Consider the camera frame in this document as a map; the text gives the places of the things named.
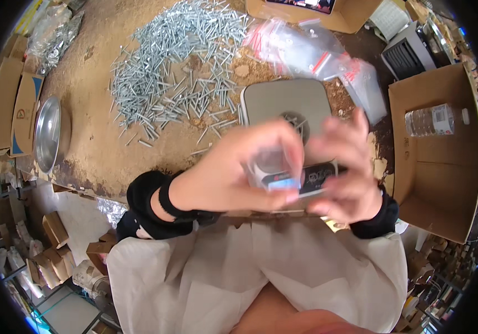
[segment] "black sleeve cuff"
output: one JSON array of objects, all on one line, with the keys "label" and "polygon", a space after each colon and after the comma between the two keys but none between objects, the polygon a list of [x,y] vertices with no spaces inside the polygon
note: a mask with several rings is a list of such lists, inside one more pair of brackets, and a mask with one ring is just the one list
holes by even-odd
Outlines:
[{"label": "black sleeve cuff", "polygon": [[380,211],[371,220],[364,220],[350,224],[352,233],[360,239],[373,239],[395,232],[396,220],[399,217],[399,205],[387,194],[383,185],[379,186],[382,190],[382,207]]},{"label": "black sleeve cuff", "polygon": [[171,176],[160,171],[148,171],[137,177],[127,191],[129,210],[135,214],[136,223],[156,240],[187,235],[192,232],[195,219],[200,225],[209,225],[215,223],[220,216],[217,213],[196,210],[195,214],[176,218],[174,222],[167,222],[157,217],[152,210],[150,199],[160,186],[169,185],[171,179]]}]

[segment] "black fabric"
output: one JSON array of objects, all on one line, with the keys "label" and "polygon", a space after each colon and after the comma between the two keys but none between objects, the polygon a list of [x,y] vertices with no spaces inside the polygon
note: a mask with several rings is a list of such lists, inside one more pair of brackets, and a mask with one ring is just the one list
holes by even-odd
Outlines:
[{"label": "black fabric", "polygon": [[182,173],[176,173],[172,177],[168,178],[163,182],[161,185],[161,190],[159,191],[159,204],[161,204],[161,207],[163,208],[164,211],[166,211],[169,215],[172,217],[176,218],[181,218],[181,219],[187,219],[187,220],[194,220],[197,217],[197,211],[196,210],[190,210],[190,211],[182,211],[176,208],[172,202],[170,201],[170,198],[168,197],[168,191],[170,189],[170,184],[172,183],[172,180],[175,179],[178,175]]},{"label": "black fabric", "polygon": [[116,225],[116,239],[118,242],[127,237],[137,238],[137,230],[141,226],[137,222],[137,216],[131,210],[124,212],[124,215]]},{"label": "black fabric", "polygon": [[[165,175],[157,170],[152,170],[141,174],[128,187],[127,198],[129,210],[135,214],[137,223],[156,240],[187,235],[192,232],[192,223],[195,219],[200,226],[205,226],[214,224],[220,216],[220,213],[193,210],[192,215],[177,217],[174,222],[167,222],[157,217],[152,210],[150,199],[160,186],[165,183],[170,185],[171,180],[171,176]],[[165,191],[161,189],[159,192],[166,193],[166,198],[168,198],[168,187]]]},{"label": "black fabric", "polygon": [[157,170],[147,171],[137,177],[128,187],[129,210],[135,214],[138,224],[156,240],[184,236],[192,232],[192,221],[167,222],[155,215],[150,205],[153,193],[170,176]]},{"label": "black fabric", "polygon": [[352,233],[360,239],[373,239],[391,232],[395,232],[396,220],[399,217],[399,205],[387,194],[383,185],[382,207],[376,216],[371,220],[364,220],[350,224]]}]

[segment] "stainless steel bowl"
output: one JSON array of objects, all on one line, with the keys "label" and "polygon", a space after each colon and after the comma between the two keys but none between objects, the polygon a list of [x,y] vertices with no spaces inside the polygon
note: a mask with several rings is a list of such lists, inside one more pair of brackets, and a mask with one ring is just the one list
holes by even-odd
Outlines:
[{"label": "stainless steel bowl", "polygon": [[51,173],[65,158],[71,135],[70,116],[61,109],[59,98],[49,97],[38,113],[35,126],[35,159],[42,173]]}]

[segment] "paper label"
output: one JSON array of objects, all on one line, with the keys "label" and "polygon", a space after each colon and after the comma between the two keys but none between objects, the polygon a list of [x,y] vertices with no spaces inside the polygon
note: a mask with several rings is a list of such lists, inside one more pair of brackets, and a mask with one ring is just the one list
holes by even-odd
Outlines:
[{"label": "paper label", "polygon": [[452,135],[454,132],[448,122],[447,104],[438,105],[432,108],[432,122],[438,135]]}]

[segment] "hand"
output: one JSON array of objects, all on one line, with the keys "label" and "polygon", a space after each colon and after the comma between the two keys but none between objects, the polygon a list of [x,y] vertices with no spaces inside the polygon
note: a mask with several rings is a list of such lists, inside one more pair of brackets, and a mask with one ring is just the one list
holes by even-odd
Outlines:
[{"label": "hand", "polygon": [[311,151],[325,160],[336,159],[349,170],[342,176],[327,178],[323,197],[312,200],[308,211],[339,224],[372,219],[382,207],[382,195],[372,175],[367,144],[369,122],[363,110],[354,110],[352,122],[329,117],[323,130],[322,136],[309,140]]},{"label": "hand", "polygon": [[190,170],[176,177],[169,189],[172,204],[180,210],[277,210],[298,199],[298,190],[268,192],[248,184],[243,165],[262,148],[280,145],[290,159],[292,172],[303,166],[300,136],[284,120],[254,127],[237,127]]}]

